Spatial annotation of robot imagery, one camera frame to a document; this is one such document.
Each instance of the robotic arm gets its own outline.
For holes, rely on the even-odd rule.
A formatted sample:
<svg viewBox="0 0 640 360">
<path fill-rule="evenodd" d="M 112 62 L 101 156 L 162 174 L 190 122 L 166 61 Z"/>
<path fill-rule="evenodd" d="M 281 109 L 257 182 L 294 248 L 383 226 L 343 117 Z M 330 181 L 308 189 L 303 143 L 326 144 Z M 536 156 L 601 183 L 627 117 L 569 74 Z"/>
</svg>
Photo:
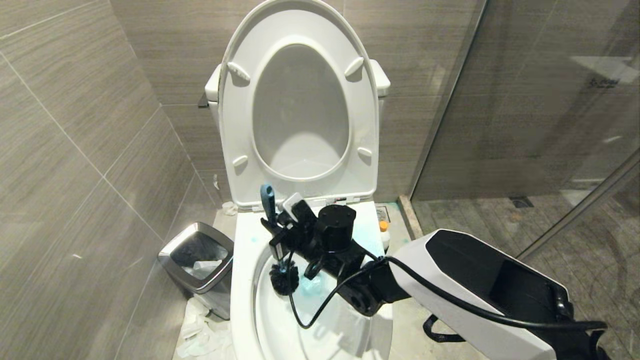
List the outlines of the robotic arm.
<svg viewBox="0 0 640 360">
<path fill-rule="evenodd" d="M 283 208 L 262 219 L 278 261 L 271 280 L 276 292 L 289 295 L 305 329 L 336 293 L 364 316 L 413 297 L 433 313 L 424 324 L 432 340 L 467 341 L 493 360 L 608 359 L 597 346 L 607 325 L 575 321 L 564 286 L 469 234 L 440 229 L 393 257 L 377 258 L 351 237 L 353 209 L 333 204 L 316 217 L 297 193 Z M 298 318 L 291 296 L 298 285 L 293 252 L 309 262 L 305 277 L 324 270 L 338 283 L 308 324 Z M 458 334 L 434 333 L 438 320 Z"/>
</svg>

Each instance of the toilet lid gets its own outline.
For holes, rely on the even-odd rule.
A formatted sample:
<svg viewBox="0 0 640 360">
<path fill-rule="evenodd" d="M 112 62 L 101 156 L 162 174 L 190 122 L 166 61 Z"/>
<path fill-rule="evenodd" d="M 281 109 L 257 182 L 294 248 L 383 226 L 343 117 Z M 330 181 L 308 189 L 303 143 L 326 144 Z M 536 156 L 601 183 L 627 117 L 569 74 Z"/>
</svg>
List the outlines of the toilet lid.
<svg viewBox="0 0 640 360">
<path fill-rule="evenodd" d="M 378 175 L 378 97 L 364 47 L 316 0 L 267 0 L 225 52 L 218 115 L 234 202 L 366 197 Z"/>
</svg>

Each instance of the floor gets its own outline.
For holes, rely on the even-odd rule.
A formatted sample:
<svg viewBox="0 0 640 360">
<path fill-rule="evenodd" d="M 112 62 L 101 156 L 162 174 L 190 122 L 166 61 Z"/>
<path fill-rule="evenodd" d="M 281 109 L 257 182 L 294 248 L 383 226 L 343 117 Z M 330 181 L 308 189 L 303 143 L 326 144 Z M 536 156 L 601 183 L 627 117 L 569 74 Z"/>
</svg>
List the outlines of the floor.
<svg viewBox="0 0 640 360">
<path fill-rule="evenodd" d="M 396 203 L 383 203 L 377 205 L 379 213 L 384 213 L 389 219 L 389 231 L 391 240 L 389 243 L 389 254 L 402 247 L 410 241 L 409 233 L 404 225 L 403 218 Z M 222 210 L 218 211 L 213 226 L 233 238 L 236 233 L 236 217 L 224 215 Z M 486 359 L 467 343 L 458 344 L 438 344 L 431 341 L 422 331 L 422 323 L 429 317 L 430 313 L 420 306 L 413 299 L 406 299 L 393 304 L 394 328 L 391 343 L 391 353 L 389 360 L 481 360 Z M 226 329 L 224 324 L 216 324 L 221 329 Z M 447 332 L 444 325 L 437 325 L 435 330 Z M 179 338 L 176 347 L 179 347 L 184 340 Z M 180 358 L 174 353 L 173 360 Z M 201 359 L 226 359 L 223 356 L 216 357 L 187 357 L 186 360 Z"/>
<path fill-rule="evenodd" d="M 590 209 L 525 260 L 569 289 L 576 318 L 609 324 L 600 344 L 616 360 L 640 359 L 637 181 L 630 184 L 634 186 L 631 197 L 615 195 Z M 635 199 L 631 205 L 629 198 Z M 412 205 L 425 233 L 440 227 L 465 231 L 515 256 L 560 220 L 575 196 L 558 193 L 529 200 L 532 208 L 515 208 L 509 199 L 413 201 Z"/>
</svg>

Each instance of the floor drain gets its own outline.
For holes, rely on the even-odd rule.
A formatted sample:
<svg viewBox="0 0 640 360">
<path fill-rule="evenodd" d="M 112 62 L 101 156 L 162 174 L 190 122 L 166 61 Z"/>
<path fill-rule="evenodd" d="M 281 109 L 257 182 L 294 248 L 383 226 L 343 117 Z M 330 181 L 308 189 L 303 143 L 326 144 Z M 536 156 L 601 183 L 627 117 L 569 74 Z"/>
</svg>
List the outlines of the floor drain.
<svg viewBox="0 0 640 360">
<path fill-rule="evenodd" d="M 509 200 L 511 200 L 516 209 L 533 208 L 531 200 L 526 196 L 510 196 Z"/>
</svg>

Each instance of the toilet bowl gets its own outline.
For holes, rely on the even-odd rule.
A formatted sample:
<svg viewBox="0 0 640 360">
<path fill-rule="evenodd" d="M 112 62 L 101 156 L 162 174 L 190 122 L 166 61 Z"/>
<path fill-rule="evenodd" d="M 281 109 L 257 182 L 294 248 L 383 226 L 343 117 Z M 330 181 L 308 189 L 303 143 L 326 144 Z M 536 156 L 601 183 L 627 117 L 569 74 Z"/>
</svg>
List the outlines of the toilet bowl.
<svg viewBox="0 0 640 360">
<path fill-rule="evenodd" d="M 390 83 L 351 26 L 318 0 L 267 0 L 236 29 L 205 92 L 220 130 L 231 196 L 239 206 L 231 328 L 240 360 L 387 359 L 391 306 L 370 318 L 334 297 L 310 329 L 271 287 L 270 233 L 259 188 L 276 202 L 300 193 L 317 213 L 339 202 L 356 210 L 353 238 L 383 254 L 371 199 L 378 175 L 383 97 Z M 303 273 L 305 261 L 296 258 Z M 303 321 L 335 279 L 301 277 Z"/>
</svg>

